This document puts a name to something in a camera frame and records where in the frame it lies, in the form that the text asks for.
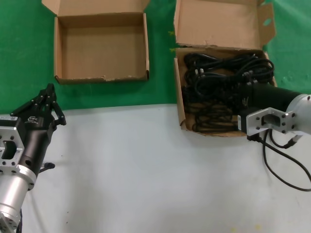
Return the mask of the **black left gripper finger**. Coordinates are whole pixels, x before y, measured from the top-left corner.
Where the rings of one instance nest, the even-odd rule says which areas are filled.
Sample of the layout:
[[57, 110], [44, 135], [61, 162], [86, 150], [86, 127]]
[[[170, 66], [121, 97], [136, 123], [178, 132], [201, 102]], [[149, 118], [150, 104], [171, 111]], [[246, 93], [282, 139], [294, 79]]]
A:
[[13, 110], [10, 113], [11, 117], [17, 117], [22, 113], [32, 110], [42, 111], [44, 107], [51, 105], [51, 84], [49, 83], [45, 89], [39, 91], [39, 94], [33, 97], [30, 101]]
[[53, 118], [53, 127], [56, 128], [58, 125], [65, 126], [66, 118], [59, 104], [57, 103], [57, 96], [54, 85], [49, 84], [46, 88], [45, 112], [52, 115], [52, 111], [54, 111], [57, 116], [57, 118]]

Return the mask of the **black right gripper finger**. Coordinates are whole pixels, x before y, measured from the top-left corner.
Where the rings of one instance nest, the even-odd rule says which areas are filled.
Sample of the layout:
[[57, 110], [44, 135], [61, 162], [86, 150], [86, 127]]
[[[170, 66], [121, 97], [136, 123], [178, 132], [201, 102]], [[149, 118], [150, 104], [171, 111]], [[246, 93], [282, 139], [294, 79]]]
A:
[[258, 82], [258, 80], [254, 77], [254, 72], [246, 71], [242, 74], [243, 82], [246, 85], [254, 85]]

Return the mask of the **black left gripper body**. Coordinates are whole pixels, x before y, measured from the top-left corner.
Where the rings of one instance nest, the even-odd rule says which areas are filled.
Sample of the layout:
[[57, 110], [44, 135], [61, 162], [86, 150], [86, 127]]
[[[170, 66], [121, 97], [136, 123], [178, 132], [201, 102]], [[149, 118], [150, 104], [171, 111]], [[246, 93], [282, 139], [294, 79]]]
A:
[[55, 118], [51, 111], [25, 110], [15, 113], [25, 126], [24, 151], [19, 164], [39, 174], [52, 134]]

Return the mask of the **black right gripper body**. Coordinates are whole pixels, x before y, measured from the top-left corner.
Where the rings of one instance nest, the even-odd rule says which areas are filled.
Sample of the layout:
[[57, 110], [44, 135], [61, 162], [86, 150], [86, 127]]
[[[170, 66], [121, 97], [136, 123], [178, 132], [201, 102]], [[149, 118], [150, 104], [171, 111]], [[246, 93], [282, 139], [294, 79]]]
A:
[[261, 110], [269, 107], [286, 112], [292, 100], [299, 95], [299, 92], [267, 83], [241, 85], [238, 89], [237, 113], [250, 108]]

